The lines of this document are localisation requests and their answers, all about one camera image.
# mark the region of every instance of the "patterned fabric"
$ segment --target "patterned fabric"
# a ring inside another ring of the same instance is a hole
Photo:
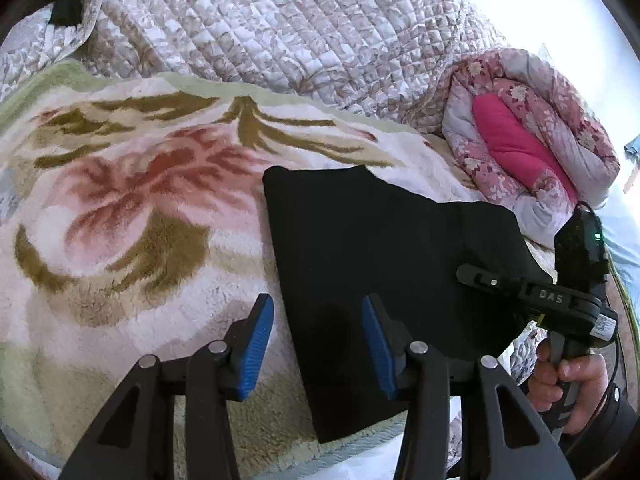
[[[86,0],[85,8],[75,34],[41,16],[42,40],[25,39],[2,63],[5,93],[93,30],[78,56],[96,75],[253,83],[435,132],[447,69],[505,43],[468,0]],[[68,36],[68,47],[44,41],[43,30]]]
[[[268,292],[276,315],[257,389],[229,405],[242,474],[309,462],[356,439],[363,450],[390,425],[402,430],[388,421],[343,442],[316,441],[261,176],[273,164],[365,164],[438,202],[482,200],[443,139],[255,86],[172,73],[95,79],[71,60],[32,78],[0,112],[16,202],[0,226],[4,424],[62,460],[142,354],[191,354]],[[530,248],[552,272],[552,255]]]
[[[524,235],[552,248],[574,205],[551,170],[526,189],[489,154],[472,112],[473,98],[487,93],[496,94],[551,150],[578,198],[594,208],[604,204],[620,170],[615,150],[577,90],[533,54],[493,50],[455,67],[442,133],[456,160],[489,202],[516,214]]]

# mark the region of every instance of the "silver screw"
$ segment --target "silver screw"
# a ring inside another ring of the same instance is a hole
[[[429,345],[424,341],[412,341],[409,345],[409,350],[414,354],[426,354],[429,349]]]
[[[484,355],[480,359],[480,364],[485,368],[490,368],[491,370],[493,370],[498,366],[498,361],[492,355]]]
[[[140,368],[151,368],[154,364],[156,364],[157,360],[158,359],[155,355],[143,355],[138,361],[138,365],[140,366]]]
[[[226,348],[226,343],[222,341],[222,339],[218,339],[209,343],[209,352],[211,352],[212,354],[223,354],[224,352],[226,352]]]

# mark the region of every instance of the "human hand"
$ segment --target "human hand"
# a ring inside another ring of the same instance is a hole
[[[580,433],[587,425],[591,415],[598,408],[600,399],[607,389],[607,364],[599,354],[587,355],[576,359],[561,360],[558,370],[549,362],[551,346],[544,340],[538,346],[538,362],[529,378],[527,398],[538,412],[547,412],[554,402],[562,398],[562,388],[558,380],[580,381],[580,393],[575,401],[574,410],[564,427],[564,433]]]

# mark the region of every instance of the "white label sticker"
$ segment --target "white label sticker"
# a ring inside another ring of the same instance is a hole
[[[598,314],[598,319],[596,320],[593,330],[591,330],[591,335],[608,342],[613,338],[615,331],[616,320],[604,316],[603,314]]]

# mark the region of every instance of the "blue gripper pad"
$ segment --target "blue gripper pad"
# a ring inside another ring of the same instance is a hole
[[[362,323],[380,389],[386,393],[389,399],[393,400],[398,392],[394,359],[369,296],[365,296],[362,300]]]
[[[240,400],[245,400],[255,388],[273,326],[273,299],[267,294],[261,294],[254,308],[260,308],[260,301],[263,303],[262,311],[239,366],[238,396]]]

